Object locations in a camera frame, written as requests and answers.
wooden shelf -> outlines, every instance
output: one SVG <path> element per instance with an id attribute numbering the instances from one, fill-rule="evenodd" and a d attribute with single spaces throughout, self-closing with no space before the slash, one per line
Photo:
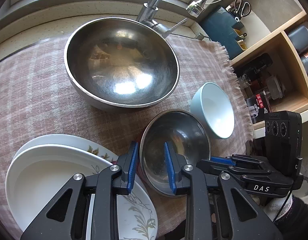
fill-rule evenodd
<path id="1" fill-rule="evenodd" d="M 297 84 L 300 84 L 299 89 L 308 99 L 308 76 L 304 65 L 285 31 L 281 32 L 281 35 L 286 42 L 286 46 L 284 48 L 279 48 L 284 55 L 285 65 L 292 66 L 289 68 L 290 74 L 294 79 L 297 79 Z"/>
<path id="2" fill-rule="evenodd" d="M 238 68 L 263 53 L 271 56 L 273 64 L 267 71 L 278 76 L 286 87 L 283 98 L 270 101 L 272 112 L 288 110 L 303 113 L 308 110 L 308 77 L 296 49 L 287 36 L 289 31 L 307 20 L 306 12 L 300 12 L 231 60 L 233 68 Z M 265 122 L 258 122 L 253 126 L 255 130 L 264 129 Z"/>
<path id="3" fill-rule="evenodd" d="M 257 50 L 265 45 L 268 41 L 275 38 L 275 36 L 279 35 L 281 32 L 285 30 L 290 30 L 296 27 L 297 25 L 303 23 L 307 20 L 307 15 L 305 11 L 300 12 L 288 22 L 284 23 L 282 26 L 278 27 L 276 30 L 271 32 L 266 37 L 262 38 L 259 42 L 255 43 L 253 46 L 242 52 L 240 55 L 231 60 L 233 68 L 252 60 L 257 54 Z"/>

small metal bowl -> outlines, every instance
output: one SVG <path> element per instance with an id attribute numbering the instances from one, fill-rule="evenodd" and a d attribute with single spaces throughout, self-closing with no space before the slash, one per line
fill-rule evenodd
<path id="1" fill-rule="evenodd" d="M 208 136 L 200 122 L 190 113 L 172 109 L 157 115 L 146 127 L 140 143 L 140 165 L 147 183 L 159 194 L 175 196 L 168 183 L 164 161 L 164 142 L 171 141 L 188 164 L 196 166 L 210 159 Z"/>
<path id="2" fill-rule="evenodd" d="M 68 39 L 64 61 L 77 92 L 105 111 L 155 105 L 175 90 L 179 65 L 171 46 L 151 28 L 124 18 L 102 18 Z"/>

faucet handle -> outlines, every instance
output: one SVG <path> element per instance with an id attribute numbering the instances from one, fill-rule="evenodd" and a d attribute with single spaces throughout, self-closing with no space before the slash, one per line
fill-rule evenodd
<path id="1" fill-rule="evenodd" d="M 185 22 L 187 22 L 187 18 L 180 21 L 179 23 L 175 24 L 172 28 L 168 29 L 164 34 L 163 37 L 166 38 L 168 35 L 172 34 L 173 31 L 175 31 L 178 27 L 182 26 Z"/>
<path id="2" fill-rule="evenodd" d="M 174 25 L 172 28 L 167 29 L 163 24 L 156 23 L 152 28 L 153 30 L 157 31 L 163 38 L 166 38 L 168 35 L 170 35 L 173 31 L 175 31 L 179 26 L 183 25 L 185 22 L 187 22 L 187 18 L 180 21 L 176 25 Z"/>

camera lens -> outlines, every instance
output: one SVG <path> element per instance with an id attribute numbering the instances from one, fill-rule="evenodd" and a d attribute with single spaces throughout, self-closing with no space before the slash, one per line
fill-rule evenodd
<path id="1" fill-rule="evenodd" d="M 277 125 L 277 122 L 276 122 L 276 121 L 273 122 L 272 127 L 273 127 L 273 128 L 272 128 L 273 134 L 274 134 L 274 135 L 277 135 L 277 133 L 278 133 L 278 125 Z"/>
<path id="2" fill-rule="evenodd" d="M 282 122 L 281 123 L 281 135 L 285 136 L 286 135 L 286 125 Z"/>
<path id="3" fill-rule="evenodd" d="M 269 122 L 266 123 L 266 131 L 270 132 L 271 130 L 271 124 Z"/>

speckled countertop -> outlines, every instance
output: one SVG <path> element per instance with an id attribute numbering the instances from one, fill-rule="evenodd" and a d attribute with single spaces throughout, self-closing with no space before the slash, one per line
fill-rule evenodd
<path id="1" fill-rule="evenodd" d="M 82 24 L 103 17 L 124 17 L 136 20 L 136 16 L 133 15 L 93 14 L 93 15 L 68 17 L 64 19 L 43 23 L 35 27 L 31 27 L 25 31 L 22 31 L 0 43 L 0 59 L 36 41 L 41 41 L 46 38 L 56 37 L 60 35 L 70 34 Z M 173 25 L 175 25 L 175 23 L 163 20 L 157 20 L 157 22 L 163 23 L 168 27 L 172 27 Z M 196 32 L 197 28 L 199 27 L 194 26 L 193 30 Z M 195 33 L 192 31 L 192 29 L 186 26 L 181 26 L 174 33 L 184 35 L 187 37 L 195 36 Z"/>

